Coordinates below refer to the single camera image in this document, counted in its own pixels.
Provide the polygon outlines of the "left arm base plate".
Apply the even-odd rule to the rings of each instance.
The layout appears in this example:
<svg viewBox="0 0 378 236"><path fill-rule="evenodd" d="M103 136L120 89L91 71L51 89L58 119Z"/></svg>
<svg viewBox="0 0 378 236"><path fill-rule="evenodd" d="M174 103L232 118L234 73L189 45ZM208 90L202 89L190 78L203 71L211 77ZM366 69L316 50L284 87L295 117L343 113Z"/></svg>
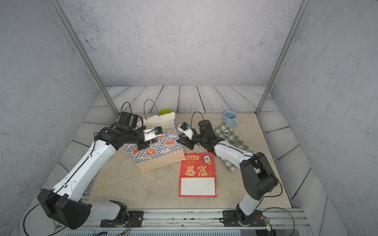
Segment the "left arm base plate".
<svg viewBox="0 0 378 236"><path fill-rule="evenodd" d="M132 210L121 212L116 219L102 220L101 228L141 228L143 223L144 211Z"/></svg>

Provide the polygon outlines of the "red and white paper bag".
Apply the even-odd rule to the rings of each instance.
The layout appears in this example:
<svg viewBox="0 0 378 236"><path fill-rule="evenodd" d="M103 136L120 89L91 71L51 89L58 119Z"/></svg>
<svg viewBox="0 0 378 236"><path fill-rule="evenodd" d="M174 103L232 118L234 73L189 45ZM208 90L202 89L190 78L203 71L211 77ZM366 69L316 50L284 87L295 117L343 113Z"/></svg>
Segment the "red and white paper bag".
<svg viewBox="0 0 378 236"><path fill-rule="evenodd" d="M214 155L195 145L184 147L185 159L180 162L179 197L217 197Z"/></svg>

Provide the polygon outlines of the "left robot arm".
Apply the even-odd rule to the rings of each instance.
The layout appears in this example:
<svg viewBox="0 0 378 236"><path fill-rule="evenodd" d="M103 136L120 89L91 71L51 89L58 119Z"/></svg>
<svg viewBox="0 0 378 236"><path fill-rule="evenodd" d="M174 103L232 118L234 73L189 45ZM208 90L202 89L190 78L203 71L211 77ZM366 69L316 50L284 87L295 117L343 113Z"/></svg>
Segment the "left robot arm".
<svg viewBox="0 0 378 236"><path fill-rule="evenodd" d="M94 133L94 141L73 169L52 189L43 189L37 199L46 216L74 230L90 221L109 221L115 227L129 224L127 206L110 201L90 204L81 201L84 191L102 165L123 145L136 144L139 150L149 147L152 139L161 136L158 126L137 127L141 116L122 112L118 122Z"/></svg>

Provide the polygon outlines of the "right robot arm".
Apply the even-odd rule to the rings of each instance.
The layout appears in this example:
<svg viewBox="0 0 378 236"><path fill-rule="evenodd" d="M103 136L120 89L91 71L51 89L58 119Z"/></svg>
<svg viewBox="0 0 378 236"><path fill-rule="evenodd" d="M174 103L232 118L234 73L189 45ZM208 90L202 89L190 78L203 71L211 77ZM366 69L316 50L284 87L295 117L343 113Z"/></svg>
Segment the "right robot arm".
<svg viewBox="0 0 378 236"><path fill-rule="evenodd" d="M266 156L261 152L242 150L236 143L239 137L227 124L213 128L209 120L202 120L198 126L199 130L196 131L188 123L180 124L178 143L189 149L200 145L219 158L239 167L246 191L235 210L223 211L220 222L225 227L263 226L264 216L258 207L266 195L279 184Z"/></svg>

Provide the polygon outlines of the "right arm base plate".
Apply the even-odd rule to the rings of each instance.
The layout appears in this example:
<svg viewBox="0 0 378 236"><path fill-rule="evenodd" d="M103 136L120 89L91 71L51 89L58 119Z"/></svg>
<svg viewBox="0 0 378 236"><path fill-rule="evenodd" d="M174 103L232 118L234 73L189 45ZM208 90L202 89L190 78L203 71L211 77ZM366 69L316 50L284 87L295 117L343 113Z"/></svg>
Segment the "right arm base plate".
<svg viewBox="0 0 378 236"><path fill-rule="evenodd" d="M242 211L224 210L223 218L219 221L225 227L265 227L266 220L262 211L257 210L249 216L244 215Z"/></svg>

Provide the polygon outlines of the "blue checkered paper bag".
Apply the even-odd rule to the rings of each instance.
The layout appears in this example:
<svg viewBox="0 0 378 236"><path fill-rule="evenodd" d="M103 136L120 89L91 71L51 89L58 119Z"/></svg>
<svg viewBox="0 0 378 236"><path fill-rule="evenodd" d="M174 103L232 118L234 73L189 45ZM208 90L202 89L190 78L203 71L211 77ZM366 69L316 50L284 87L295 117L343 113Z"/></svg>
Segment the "blue checkered paper bag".
<svg viewBox="0 0 378 236"><path fill-rule="evenodd" d="M163 166L167 166L185 159L184 150L176 140L179 138L176 114L174 112L159 116L144 116L137 126L146 126L152 129L158 126L163 128L163 135L150 140L150 146L144 150L138 150L137 144L125 144L125 150L141 172L147 172Z"/></svg>

